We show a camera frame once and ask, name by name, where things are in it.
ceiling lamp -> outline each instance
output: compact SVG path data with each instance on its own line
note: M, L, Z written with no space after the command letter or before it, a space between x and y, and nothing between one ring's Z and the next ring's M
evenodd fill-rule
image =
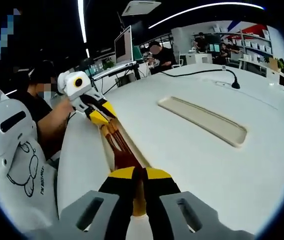
M144 1L130 1L126 6L122 16L131 15L144 15L149 14L152 10L157 8L161 3L154 0L144 0Z
M172 19L173 17L176 17L178 15L181 15L181 14L184 14L184 13L196 10L196 9L202 9L202 8L218 6L218 5L243 5L243 6L254 7L254 8L265 10L264 7L262 7L262 6L258 6L258 5L250 4L250 3L244 3L244 2L218 2L218 3L211 3L211 4L206 4L206 5L202 5L202 6L193 7L193 8L187 9L185 11L181 11L181 12L179 12L177 14L169 16L169 17L167 17L167 18L165 18L165 19L163 19L163 20L161 20L161 21L151 25L150 27L148 27L148 29L151 29L151 28L155 27L156 25L161 24L162 22L165 22L168 19Z

white tabletop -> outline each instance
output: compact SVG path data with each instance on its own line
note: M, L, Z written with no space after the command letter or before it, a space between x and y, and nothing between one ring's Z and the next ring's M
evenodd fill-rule
M220 68L198 63L167 73L177 75ZM284 199L284 87L257 74L227 68L237 75L240 90L231 88L234 78L226 71L176 78L159 73L111 91L106 98L152 167L167 171L181 191L190 191L217 210L220 221L227 227L257 234ZM157 106L159 100L169 96L245 126L248 135L243 146L232 147ZM64 203L71 203L89 190L83 161L91 154L99 155L102 161L104 154L96 130L85 127L80 118L71 120L62 153L64 148L72 153L61 158L58 172L58 181L63 182L58 182L58 190L64 192L58 195L58 202ZM95 138L98 147L84 144L87 136ZM74 189L76 184L84 189Z

ceiling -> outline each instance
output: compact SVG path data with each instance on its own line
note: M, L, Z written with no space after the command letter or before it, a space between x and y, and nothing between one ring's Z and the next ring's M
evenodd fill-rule
M8 61L12 56L19 64L31 65L37 59L50 59L63 71L69 66L78 65L86 57L85 49L95 58L114 49L114 39L122 30L122 25L129 26L141 21L143 29L133 36L138 45L170 29L195 23L217 20L241 20L247 22L278 25L284 23L284 4L274 5L270 0L246 0L243 2L266 7L266 11L246 6L214 6L177 16L152 29L148 26L173 14L216 0L157 0L161 5L148 15L121 17L130 0L84 0L84 18L87 43L83 43L79 23L77 0L15 0L13 5L0 10L0 23L3 16L9 14L12 7L22 5L22 15L14 22L15 43L8 44Z

